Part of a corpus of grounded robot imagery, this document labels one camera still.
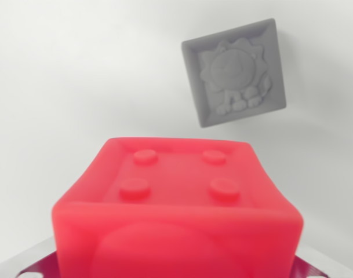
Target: cube front face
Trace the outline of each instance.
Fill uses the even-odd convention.
[[[117,138],[53,223],[62,278],[288,278],[303,221],[248,144]]]
[[[286,107],[274,19],[183,42],[201,126]]]

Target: gray square tile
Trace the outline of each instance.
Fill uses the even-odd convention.
[[[182,43],[202,127],[286,107],[274,19]]]

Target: red cube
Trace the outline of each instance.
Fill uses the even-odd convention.
[[[288,278],[303,219],[247,143],[114,138],[53,225],[61,278]]]

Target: circular indentation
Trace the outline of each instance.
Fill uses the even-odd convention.
[[[153,149],[142,149],[134,153],[134,162],[136,164],[149,165],[158,160],[158,155]]]
[[[239,197],[239,185],[229,178],[215,178],[210,183],[210,192],[215,199],[230,202]]]
[[[43,274],[39,272],[24,272],[17,278],[43,278]]]
[[[223,164],[227,160],[226,154],[214,149],[204,151],[202,156],[204,161],[210,164]]]
[[[139,200],[147,197],[150,193],[150,185],[143,178],[129,178],[122,181],[119,192],[127,200]]]

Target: cube top face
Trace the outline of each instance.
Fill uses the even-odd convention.
[[[275,20],[183,42],[202,127],[286,107]]]
[[[193,206],[285,211],[289,205],[252,148],[231,141],[111,139],[80,183],[63,200],[132,205],[139,210]],[[90,193],[79,197],[86,187]]]

